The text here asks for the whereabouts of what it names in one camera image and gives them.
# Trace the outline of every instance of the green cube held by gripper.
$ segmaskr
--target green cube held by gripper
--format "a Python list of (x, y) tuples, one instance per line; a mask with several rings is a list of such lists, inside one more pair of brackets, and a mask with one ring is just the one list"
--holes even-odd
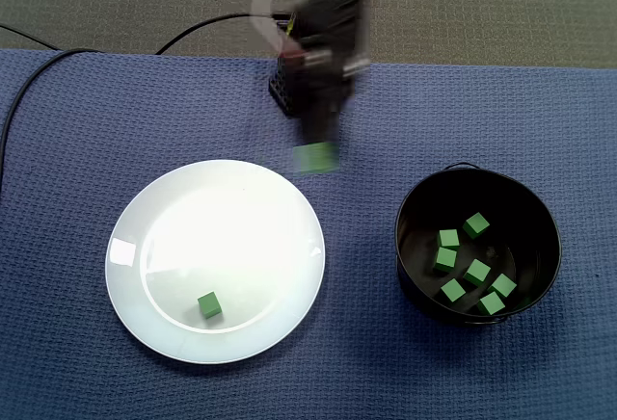
[(475, 239), (488, 228), (489, 222), (480, 213), (476, 213), (463, 224), (463, 230), (467, 232), (471, 239)]
[(484, 298), (481, 298), (478, 302), (478, 308), (480, 312), (486, 316), (492, 316), (496, 312), (499, 312), (505, 307), (505, 304), (499, 299), (497, 293), (493, 292)]
[(510, 280), (507, 275), (501, 274), (496, 281), (493, 282), (493, 285), (489, 287), (489, 292), (496, 292), (502, 298), (508, 298), (516, 286), (517, 284)]
[(440, 247), (435, 258), (435, 269), (449, 273), (454, 269), (456, 261), (456, 251), (453, 249), (444, 249)]
[(474, 259), (471, 262), (471, 265), (469, 266), (469, 269), (467, 269), (467, 272), (465, 273), (463, 278), (471, 282), (476, 287), (479, 287), (484, 282), (484, 279), (489, 274), (490, 270), (491, 268), (489, 268), (482, 261)]
[(334, 143), (314, 143), (293, 148), (296, 170), (304, 174), (319, 174), (338, 170), (338, 146)]
[(465, 289), (461, 286), (456, 278), (453, 278), (442, 287), (442, 292), (450, 302), (456, 302), (459, 298), (465, 295)]
[(437, 244), (445, 249), (459, 249), (459, 234), (456, 229), (440, 230)]
[(203, 295), (201, 298), (198, 298), (197, 301), (200, 304), (201, 314), (203, 314), (206, 319), (223, 312), (214, 292)]

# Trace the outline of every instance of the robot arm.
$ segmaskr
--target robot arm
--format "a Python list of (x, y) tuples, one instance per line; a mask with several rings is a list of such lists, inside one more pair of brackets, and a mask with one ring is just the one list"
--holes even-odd
[[(299, 118), (304, 144), (338, 141), (338, 116), (368, 65), (363, 50), (364, 0), (288, 0), (286, 32), (268, 19), (254, 20), (279, 53), (270, 93), (286, 115)], [(269, 13), (271, 0), (254, 0)]]

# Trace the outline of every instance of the bowl handle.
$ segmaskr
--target bowl handle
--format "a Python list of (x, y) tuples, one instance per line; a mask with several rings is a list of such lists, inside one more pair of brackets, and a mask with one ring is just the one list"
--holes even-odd
[(449, 170), (449, 169), (454, 168), (454, 167), (460, 167), (461, 165), (467, 165), (468, 167), (474, 167), (474, 168), (476, 168), (477, 170), (482, 170), (482, 169), (481, 169), (480, 167), (478, 167), (477, 165), (474, 165), (473, 163), (468, 163), (468, 162), (459, 162), (459, 163), (454, 163), (454, 164), (452, 164), (452, 165), (448, 165), (448, 166), (447, 166), (447, 167), (445, 167), (443, 170), (445, 171), (445, 170)]

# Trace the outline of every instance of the black bowl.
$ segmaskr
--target black bowl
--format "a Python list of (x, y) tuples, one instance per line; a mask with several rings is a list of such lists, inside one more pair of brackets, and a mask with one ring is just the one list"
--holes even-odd
[[(454, 168), (460, 165), (473, 168)], [(477, 212), (490, 227), (472, 240), (462, 226)], [(461, 244), (447, 275), (433, 268), (440, 229), (458, 229)], [(396, 252), (405, 295), (427, 315), (455, 325), (494, 324), (525, 311), (546, 295), (561, 263), (559, 231), (542, 200), (514, 179), (470, 164), (432, 174), (407, 194), (396, 217)], [(480, 287), (462, 280), (476, 258), (491, 267)], [(482, 315), (476, 305), (502, 273), (517, 287), (502, 312)], [(440, 289), (453, 277), (467, 293), (447, 303)]]

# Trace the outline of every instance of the bowl rim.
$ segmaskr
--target bowl rim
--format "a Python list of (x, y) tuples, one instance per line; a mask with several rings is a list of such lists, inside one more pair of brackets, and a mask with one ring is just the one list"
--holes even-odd
[[(469, 165), (472, 168), (457, 168), (460, 165)], [(423, 182), (425, 182), (426, 180), (430, 179), (433, 176), (436, 176), (437, 174), (441, 174), (443, 172), (449, 172), (449, 171), (483, 171), (483, 172), (487, 172), (490, 174), (494, 174), (496, 176), (500, 176), (500, 177), (504, 177), (506, 179), (509, 179), (510, 181), (518, 184), (519, 186), (523, 187), (523, 189), (527, 190), (528, 192), (530, 192), (534, 197), (536, 197), (538, 199), (538, 201), (540, 201), (540, 203), (542, 204), (542, 206), (544, 206), (545, 210), (547, 210), (547, 213), (550, 216), (550, 220), (552, 221), (552, 225), (554, 226), (555, 229), (555, 233), (557, 234), (557, 248), (558, 248), (558, 256), (557, 256), (557, 266), (555, 268), (555, 272), (554, 275), (552, 276), (552, 279), (550, 280), (549, 285), (547, 286), (546, 290), (544, 292), (542, 292), (542, 294), (536, 298), (535, 300), (533, 300), (532, 302), (528, 303), (527, 305), (525, 305), (522, 308), (516, 309), (516, 310), (511, 310), (511, 311), (507, 311), (507, 312), (499, 312), (497, 314), (494, 314), (493, 316), (482, 316), (482, 315), (478, 315), (478, 314), (468, 314), (465, 312), (460, 312), (460, 311), (455, 311), (454, 309), (447, 307), (445, 304), (442, 304), (441, 302), (435, 300), (433, 297), (429, 297), (424, 290), (422, 290), (417, 284), (416, 281), (409, 275), (409, 273), (407, 272), (407, 269), (405, 268), (405, 264), (403, 263), (403, 260), (401, 258), (401, 252), (400, 252), (400, 248), (398, 245), (398, 226), (399, 226), (399, 220), (401, 219), (401, 214), (403, 211), (403, 207), (405, 206), (405, 204), (407, 203), (408, 198), (410, 197), (410, 195), (412, 194), (412, 192)], [(496, 172), (496, 171), (490, 171), (490, 170), (485, 170), (483, 168), (480, 168), (474, 164), (471, 163), (467, 163), (467, 162), (461, 162), (461, 163), (456, 163), (454, 165), (449, 165), (447, 167), (445, 167), (443, 170), (441, 171), (437, 171), (437, 172), (433, 172), (432, 174), (429, 174), (428, 176), (424, 177), (423, 179), (421, 179), (420, 181), (418, 181), (415, 186), (405, 195), (405, 198), (403, 198), (403, 201), (401, 202), (398, 211), (396, 213), (396, 220), (394, 222), (394, 243), (396, 244), (396, 258), (398, 259), (398, 261), (401, 263), (401, 267), (405, 273), (405, 275), (408, 277), (408, 279), (416, 286), (416, 288), (424, 295), (424, 297), (426, 297), (430, 302), (436, 304), (439, 308), (441, 308), (443, 311), (448, 312), (450, 315), (452, 315), (452, 317), (454, 316), (459, 316), (462, 320), (466, 320), (468, 318), (473, 318), (477, 321), (477, 319), (482, 319), (482, 324), (489, 324), (491, 322), (495, 322), (495, 321), (499, 321), (499, 320), (504, 320), (505, 318), (512, 316), (514, 314), (518, 314), (520, 312), (523, 312), (527, 309), (529, 309), (531, 306), (535, 305), (537, 302), (539, 302), (548, 292), (549, 290), (552, 288), (552, 285), (555, 283), (555, 281), (557, 280), (557, 276), (559, 275), (559, 271), (561, 270), (561, 255), (562, 255), (562, 245), (561, 245), (561, 234), (559, 233), (559, 227), (557, 226), (557, 222), (555, 221), (554, 216), (552, 215), (552, 213), (550, 212), (548, 206), (544, 203), (544, 201), (538, 197), (537, 194), (535, 194), (531, 189), (529, 189), (527, 186), (525, 186), (522, 182), (517, 181), (516, 179), (514, 179), (513, 177), (510, 177), (508, 175), (505, 174), (501, 174), (500, 172)]]

